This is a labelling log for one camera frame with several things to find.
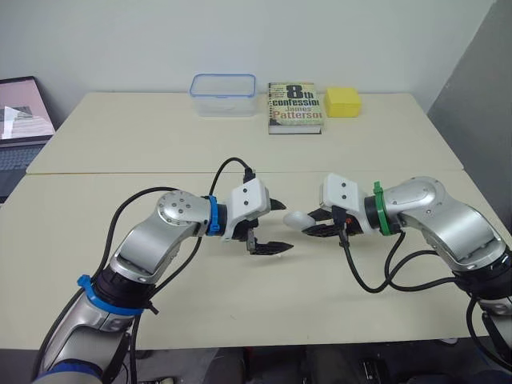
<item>black cable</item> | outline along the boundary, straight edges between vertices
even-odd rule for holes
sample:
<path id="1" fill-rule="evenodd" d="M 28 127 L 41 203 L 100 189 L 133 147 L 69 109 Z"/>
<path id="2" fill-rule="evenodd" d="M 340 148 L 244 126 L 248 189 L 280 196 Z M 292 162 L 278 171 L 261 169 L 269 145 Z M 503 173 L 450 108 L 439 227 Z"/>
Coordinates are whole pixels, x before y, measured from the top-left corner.
<path id="1" fill-rule="evenodd" d="M 244 168 L 245 170 L 248 170 L 250 172 L 252 172 L 252 169 L 247 165 L 246 162 L 244 162 L 243 160 L 241 160 L 240 158 L 228 158 L 227 160 L 225 160 L 221 166 L 218 168 L 217 170 L 217 173 L 215 174 L 215 177 L 214 177 L 214 180 L 212 181 L 211 183 L 211 187 L 210 187 L 210 191 L 208 192 L 208 194 L 214 194 L 214 190 L 215 190 L 215 186 L 217 185 L 217 180 L 218 180 L 218 177 L 221 175 L 222 171 L 224 170 L 224 168 L 230 163 L 230 162 L 239 162 Z"/>
<path id="2" fill-rule="evenodd" d="M 83 288 L 80 288 L 79 290 L 77 290 L 76 294 L 73 295 L 73 297 L 67 302 L 66 306 L 64 306 L 64 308 L 61 310 L 61 313 L 58 314 L 57 318 L 54 320 L 54 323 L 51 325 L 48 332 L 46 332 L 46 336 L 42 340 L 42 343 L 41 343 L 41 346 L 39 347 L 38 353 L 35 356 L 34 365 L 32 366 L 32 377 L 30 379 L 32 382 L 35 381 L 35 379 L 38 378 L 38 376 L 39 376 L 42 358 L 46 352 L 46 348 L 48 347 L 48 344 L 50 343 L 52 336 L 54 335 L 58 326 L 61 324 L 61 321 L 67 315 L 67 313 L 69 312 L 71 307 L 78 300 L 78 298 L 80 297 L 82 292 L 83 292 Z"/>
<path id="3" fill-rule="evenodd" d="M 389 252 L 386 258 L 386 262 L 384 263 L 384 276 L 388 277 L 390 275 L 390 264 L 391 259 L 393 258 L 394 254 L 396 253 L 398 247 L 402 244 L 404 238 L 406 238 L 406 233 L 404 231 L 400 231 L 400 238 L 397 240 L 397 242 L 394 244 L 393 248 Z M 419 250 L 417 252 L 413 252 L 412 254 L 408 254 L 405 258 L 407 261 L 417 257 L 421 256 L 423 254 L 433 254 L 438 256 L 438 253 L 434 250 Z M 435 286 L 440 286 L 441 284 L 446 284 L 448 282 L 456 282 L 458 279 L 456 278 L 440 278 L 438 280 L 434 280 L 432 282 L 427 282 L 425 284 L 420 284 L 418 286 L 400 286 L 394 282 L 390 282 L 390 286 L 395 288 L 396 290 L 400 290 L 401 292 L 418 292 L 420 290 L 428 290 L 429 288 L 434 288 Z"/>
<path id="4" fill-rule="evenodd" d="M 240 163 L 245 168 L 246 175 L 252 174 L 252 169 L 243 160 L 241 160 L 240 158 L 228 158 L 218 168 L 218 171 L 215 174 L 214 180 L 212 181 L 209 194 L 212 194 L 214 192 L 215 187 L 217 185 L 218 178 L 219 178 L 221 172 L 224 170 L 224 168 L 230 162 L 238 162 L 238 163 Z M 153 187 L 153 188 L 148 188 L 148 189 L 145 189 L 145 190 L 141 190 L 141 191 L 137 192 L 136 194 L 130 196 L 127 200 L 124 201 L 123 204 L 121 204 L 119 206 L 119 208 L 116 209 L 116 211 L 114 213 L 114 216 L 112 217 L 112 219 L 110 221 L 110 225 L 109 225 L 109 229 L 108 229 L 107 236 L 106 236 L 106 241 L 105 241 L 105 248 L 103 250 L 102 260 L 100 261 L 100 263 L 98 265 L 98 268 L 96 269 L 96 271 L 94 272 L 93 276 L 91 277 L 91 282 L 94 282 L 96 280 L 96 278 L 105 269 L 105 266 L 108 263 L 108 259 L 109 259 L 109 256 L 110 256 L 110 248 L 112 247 L 112 241 L 114 239 L 115 227 L 116 227 L 117 222 L 119 220 L 119 217 L 121 216 L 121 213 L 124 211 L 124 209 L 129 204 L 131 204 L 134 200 L 136 200 L 137 198 L 140 198 L 141 196 L 143 196 L 145 194 L 150 194 L 152 192 L 157 192 L 157 191 L 173 191 L 173 190 L 176 190 L 176 188 L 171 188 L 171 187 L 167 187 L 167 186 L 156 186 L 156 187 Z M 162 290 L 167 284 L 169 284 L 169 282 L 171 282 L 174 278 L 176 278 L 176 276 L 178 276 L 185 269 L 186 266 L 188 266 L 188 264 L 192 261 L 192 259 L 194 258 L 194 256 L 198 252 L 199 247 L 201 245 L 201 241 L 202 241 L 202 238 L 198 238 L 198 240 L 196 241 L 195 247 L 192 250 L 192 252 L 191 252 L 190 256 L 188 257 L 188 259 L 185 260 L 184 263 L 181 264 L 180 267 L 175 272 L 173 272 L 171 276 L 169 276 L 166 280 L 164 280 L 164 282 L 162 284 L 160 284 L 157 288 L 155 288 L 155 290 L 152 293 L 151 297 L 155 296 L 156 293 L 158 293 L 160 290 Z M 62 309 L 62 311 L 59 314 L 59 316 L 57 316 L 57 318 L 55 319 L 55 321 L 52 324 L 51 328 L 48 330 L 45 338 L 43 339 L 41 347 L 39 348 L 38 354 L 36 355 L 36 359 L 35 359 L 35 362 L 34 362 L 34 367 L 32 369 L 32 381 L 34 381 L 37 378 L 37 376 L 39 375 L 39 371 L 41 369 L 41 363 L 42 363 L 43 355 L 46 352 L 46 348 L 48 347 L 48 344 L 49 344 L 52 336 L 54 335 L 54 332 L 57 330 L 57 328 L 60 325 L 61 321 L 67 315 L 67 313 L 69 312 L 69 310 L 73 306 L 73 304 L 75 304 L 75 302 L 80 297 L 82 292 L 83 292 L 83 289 L 81 288 L 80 290 L 77 291 L 76 294 L 74 294 L 74 296 L 68 301 L 66 306 Z M 137 338 L 137 330 L 138 330 L 138 322 L 139 321 L 140 321 L 140 316 L 139 316 L 139 319 L 137 319 L 137 318 L 135 319 L 134 327 L 132 328 L 132 337 L 130 339 L 130 344 L 133 343 L 134 346 L 135 346 L 136 341 L 137 341 L 136 338 Z M 134 366 L 134 364 L 135 364 L 134 352 L 133 352 L 133 357 L 132 357 L 132 353 L 130 352 L 130 367 Z M 134 381 L 133 372 L 132 372 L 131 375 L 132 375 L 132 382 L 133 382 Z"/>
<path id="5" fill-rule="evenodd" d="M 473 340 L 473 342 L 476 344 L 476 346 L 480 349 L 480 351 L 485 356 L 487 356 L 490 360 L 492 360 L 493 362 L 495 362 L 496 364 L 498 364 L 502 368 L 505 368 L 506 370 L 512 372 L 512 365 L 509 364 L 508 362 L 504 362 L 498 356 L 493 354 L 490 350 L 485 348 L 484 345 L 478 339 L 477 334 L 474 332 L 474 328 L 473 328 L 473 310 L 474 310 L 474 307 L 476 306 L 476 304 L 477 304 L 476 297 L 475 296 L 471 296 L 471 300 L 470 300 L 470 303 L 467 306 L 467 311 L 466 311 L 466 324 L 467 324 L 467 329 L 470 332 L 471 339 Z"/>
<path id="6" fill-rule="evenodd" d="M 213 194 L 215 191 L 215 187 L 217 185 L 217 181 L 219 176 L 221 175 L 224 168 L 230 163 L 230 162 L 238 162 L 240 163 L 244 169 L 245 169 L 245 175 L 244 175 L 244 182 L 246 177 L 253 177 L 253 171 L 252 169 L 240 158 L 228 158 L 225 160 L 220 167 L 217 170 L 217 173 L 215 174 L 214 180 L 211 183 L 210 191 L 208 194 Z M 157 286 L 154 291 L 151 294 L 151 298 L 155 296 L 158 292 L 160 292 L 162 289 L 164 289 L 167 284 L 169 284 L 171 281 L 173 281 L 185 268 L 190 264 L 194 256 L 199 250 L 199 247 L 201 245 L 202 238 L 198 238 L 198 240 L 195 243 L 194 248 L 192 249 L 192 252 L 190 253 L 189 257 L 183 262 L 183 264 L 180 265 L 179 268 L 176 269 L 175 272 L 173 272 L 168 278 L 166 278 L 159 286 Z M 137 332 L 138 332 L 138 325 L 140 323 L 140 315 L 135 318 L 134 325 L 132 327 L 131 331 L 131 337 L 130 337 L 130 372 L 131 372 L 131 381 L 132 384 L 137 384 L 137 364 L 135 361 L 135 348 L 137 345 Z"/>
<path id="7" fill-rule="evenodd" d="M 128 372 L 128 367 L 126 366 L 126 364 L 124 362 L 122 362 L 122 367 L 125 369 L 125 373 L 126 373 L 125 384 L 128 384 L 128 377 L 130 376 L 130 373 Z"/>
<path id="8" fill-rule="evenodd" d="M 404 237 L 405 237 L 405 234 L 400 234 L 400 237 L 398 238 L 396 243 L 393 245 L 393 248 L 391 249 L 390 253 L 388 254 L 388 257 L 386 260 L 387 262 L 389 259 L 389 263 L 390 263 L 390 260 L 392 259 L 394 253 L 396 252 L 396 250 L 398 249 L 400 244 L 402 244 Z M 346 260 L 349 264 L 349 268 L 350 268 L 350 271 L 352 272 L 352 275 L 354 276 L 354 278 L 356 279 L 358 284 L 361 286 L 361 288 L 363 288 L 366 292 L 369 292 L 371 294 L 377 294 L 379 292 L 382 292 L 388 285 L 390 285 L 392 283 L 393 278 L 396 275 L 396 273 L 399 272 L 400 269 L 403 268 L 404 265 L 407 264 L 413 258 L 416 258 L 417 256 L 421 256 L 423 254 L 437 254 L 432 250 L 420 250 L 418 252 L 413 252 L 412 254 L 408 254 L 407 256 L 404 257 L 404 259 L 400 260 L 400 262 L 397 263 L 396 267 L 393 268 L 391 272 L 389 272 L 388 274 L 385 272 L 385 274 L 387 274 L 386 279 L 380 286 L 378 286 L 377 288 L 372 288 L 372 287 L 368 286 L 367 284 L 365 284 L 365 282 L 362 280 L 361 276 L 359 275 L 359 272 L 354 264 L 354 260 L 352 259 L 352 254 L 350 252 L 349 244 L 345 240 L 345 237 L 343 236 L 343 232 L 341 232 L 341 231 L 339 234 L 339 238 L 340 238 L 340 245 L 342 246 L 343 250 L 345 251 Z M 439 286 L 441 284 L 446 284 L 448 282 L 456 282 L 456 281 L 457 281 L 456 278 L 441 278 L 441 279 L 435 280 L 433 282 L 421 284 L 420 286 L 406 286 L 406 287 L 397 286 L 397 287 L 398 287 L 398 290 L 418 291 L 418 290 L 427 290 L 429 288 L 433 288 L 433 287 Z"/>
<path id="9" fill-rule="evenodd" d="M 91 278 L 91 282 L 94 282 L 96 278 L 99 276 L 99 274 L 102 272 L 102 270 L 105 269 L 105 266 L 109 260 L 110 256 L 110 248 L 112 247 L 112 240 L 114 239 L 114 231 L 115 226 L 118 223 L 119 216 L 121 216 L 121 213 L 124 211 L 124 209 L 131 204 L 134 200 L 137 200 L 141 196 L 144 196 L 145 194 L 151 194 L 153 192 L 159 192 L 159 191 L 167 191 L 172 192 L 173 190 L 177 190 L 176 188 L 171 188 L 168 186 L 155 186 L 153 188 L 147 188 L 145 190 L 141 190 L 137 192 L 136 194 L 130 196 L 127 200 L 124 201 L 123 204 L 119 206 L 119 208 L 116 209 L 114 216 L 112 216 L 112 220 L 110 220 L 109 230 L 106 234 L 106 241 L 105 241 L 105 249 L 103 250 L 103 256 L 102 260 L 99 263 L 98 268 L 96 269 L 96 272 L 94 272 L 94 275 Z"/>
<path id="10" fill-rule="evenodd" d="M 135 316 L 134 325 L 131 328 L 131 336 L 130 336 L 130 376 L 131 376 L 131 384 L 137 384 L 137 360 L 135 357 L 135 351 L 137 346 L 137 332 L 138 325 L 141 321 L 141 315 L 138 314 Z"/>
<path id="11" fill-rule="evenodd" d="M 175 272 L 173 272 L 168 278 L 166 278 L 159 286 L 157 286 L 154 290 L 153 290 L 153 293 L 151 294 L 151 297 L 155 296 L 158 292 L 160 292 L 161 290 L 163 290 L 167 284 L 169 284 L 171 281 L 174 280 L 174 278 L 176 276 L 178 276 L 182 270 L 185 269 L 186 266 L 189 265 L 189 263 L 192 261 L 192 259 L 194 258 L 194 256 L 196 255 L 196 253 L 198 252 L 199 250 L 199 246 L 201 245 L 201 241 L 202 241 L 202 238 L 198 238 L 198 240 L 195 242 L 195 246 L 194 248 L 192 249 L 192 252 L 190 253 L 190 256 L 187 258 L 187 260 L 185 260 L 183 262 L 183 264 L 181 264 L 179 266 L 179 268 L 176 269 Z"/>
<path id="12" fill-rule="evenodd" d="M 176 190 L 176 188 L 171 188 L 168 186 L 156 186 L 153 188 L 148 188 L 146 190 L 141 190 L 137 192 L 136 194 L 130 196 L 127 200 L 124 201 L 123 204 L 119 206 L 119 208 L 116 209 L 114 216 L 110 220 L 109 230 L 106 235 L 106 241 L 105 241 L 105 249 L 103 250 L 103 256 L 102 260 L 99 263 L 98 268 L 94 272 L 91 281 L 93 282 L 99 274 L 102 272 L 102 270 L 105 268 L 106 263 L 108 262 L 108 258 L 110 255 L 110 248 L 112 247 L 112 240 L 114 238 L 114 230 L 115 226 L 118 223 L 119 216 L 121 216 L 121 213 L 124 211 L 124 209 L 131 204 L 134 200 L 140 198 L 141 196 L 144 196 L 145 194 L 150 194 L 157 191 L 173 191 Z M 68 301 L 66 306 L 62 309 L 61 313 L 57 316 L 54 323 L 51 325 L 50 329 L 46 333 L 45 338 L 42 341 L 41 346 L 39 347 L 38 353 L 36 355 L 34 365 L 32 368 L 32 381 L 34 381 L 39 376 L 39 371 L 41 369 L 41 363 L 42 363 L 42 357 L 44 353 L 46 352 L 46 348 L 48 347 L 48 344 L 50 343 L 50 340 L 52 336 L 54 335 L 55 331 L 57 330 L 58 326 L 60 325 L 61 321 L 64 319 L 64 317 L 67 315 L 73 304 L 78 300 L 80 297 L 80 294 L 82 294 L 83 289 L 77 291 L 76 294 L 73 295 L 73 297 Z"/>

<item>black connector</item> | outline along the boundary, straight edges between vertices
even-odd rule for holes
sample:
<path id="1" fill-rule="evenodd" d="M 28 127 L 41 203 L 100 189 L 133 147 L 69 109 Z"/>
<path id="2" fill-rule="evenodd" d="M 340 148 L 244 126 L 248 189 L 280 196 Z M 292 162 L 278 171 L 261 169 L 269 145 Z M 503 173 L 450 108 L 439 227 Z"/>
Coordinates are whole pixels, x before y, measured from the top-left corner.
<path id="1" fill-rule="evenodd" d="M 333 206 L 332 211 L 334 226 L 339 229 L 340 246 L 349 245 L 349 238 L 346 235 L 346 209 Z"/>
<path id="2" fill-rule="evenodd" d="M 247 166 L 243 172 L 243 183 L 250 182 L 253 178 L 256 178 L 256 174 Z"/>

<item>plastic container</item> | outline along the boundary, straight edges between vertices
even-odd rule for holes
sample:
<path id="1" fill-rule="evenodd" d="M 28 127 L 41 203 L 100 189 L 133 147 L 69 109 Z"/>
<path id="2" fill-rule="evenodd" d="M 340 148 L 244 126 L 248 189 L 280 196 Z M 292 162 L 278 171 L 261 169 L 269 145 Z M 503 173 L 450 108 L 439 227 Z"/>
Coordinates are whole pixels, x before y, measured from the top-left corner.
<path id="1" fill-rule="evenodd" d="M 196 74 L 189 94 L 200 116 L 228 118 L 256 113 L 253 74 Z"/>

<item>book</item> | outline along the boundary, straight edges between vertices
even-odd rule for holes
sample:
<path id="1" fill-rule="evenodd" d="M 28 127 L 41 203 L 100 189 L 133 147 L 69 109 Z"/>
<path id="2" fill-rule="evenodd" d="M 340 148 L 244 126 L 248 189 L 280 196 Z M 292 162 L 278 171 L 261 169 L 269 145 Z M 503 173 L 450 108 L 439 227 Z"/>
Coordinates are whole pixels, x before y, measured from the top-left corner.
<path id="1" fill-rule="evenodd" d="M 312 82 L 269 83 L 269 134 L 320 134 L 322 127 Z"/>

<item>blue ring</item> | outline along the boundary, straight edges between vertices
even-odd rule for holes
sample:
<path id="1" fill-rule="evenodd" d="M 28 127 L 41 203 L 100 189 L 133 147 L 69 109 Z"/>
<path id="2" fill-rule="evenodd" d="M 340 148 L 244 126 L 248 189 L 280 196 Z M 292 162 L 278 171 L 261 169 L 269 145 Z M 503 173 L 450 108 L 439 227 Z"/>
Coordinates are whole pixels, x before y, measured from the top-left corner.
<path id="1" fill-rule="evenodd" d="M 208 196 L 210 200 L 210 226 L 208 227 L 207 236 L 214 236 L 221 230 L 221 226 L 218 224 L 218 205 L 215 196 Z"/>
<path id="2" fill-rule="evenodd" d="M 108 302 L 104 302 L 93 290 L 93 286 L 90 284 L 90 276 L 83 274 L 77 281 L 77 284 L 84 289 L 86 296 L 90 302 L 94 304 L 100 310 L 104 310 L 111 314 L 120 314 L 121 316 L 137 316 L 144 312 L 144 308 L 122 308 L 120 306 L 112 306 Z"/>

